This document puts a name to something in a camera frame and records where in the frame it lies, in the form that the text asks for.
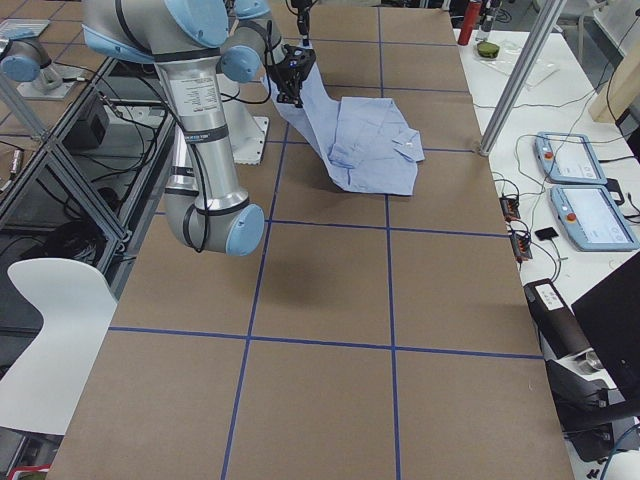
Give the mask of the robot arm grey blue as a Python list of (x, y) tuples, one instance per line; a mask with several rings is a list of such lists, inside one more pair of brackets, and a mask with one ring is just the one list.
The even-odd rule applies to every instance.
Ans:
[(310, 40), (310, 12), (317, 4), (313, 0), (286, 0), (285, 6), (296, 17), (296, 25), (304, 47), (311, 46)]
[(268, 2), (237, 1), (233, 10), (235, 27), (222, 1), (86, 1), (83, 31), (94, 51), (156, 69), (185, 140), (165, 188), (174, 236), (198, 252), (245, 256), (265, 216), (239, 183), (217, 76), (246, 83), (264, 69), (275, 100), (300, 108), (316, 56), (283, 42)]

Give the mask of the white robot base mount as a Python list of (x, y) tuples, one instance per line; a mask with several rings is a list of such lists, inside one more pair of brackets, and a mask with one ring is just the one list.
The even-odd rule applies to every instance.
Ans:
[(224, 100), (224, 114), (229, 129), (233, 159), (236, 164), (259, 165), (269, 129), (269, 118), (252, 116), (247, 107), (239, 101), (239, 85), (224, 74), (217, 75), (221, 98)]

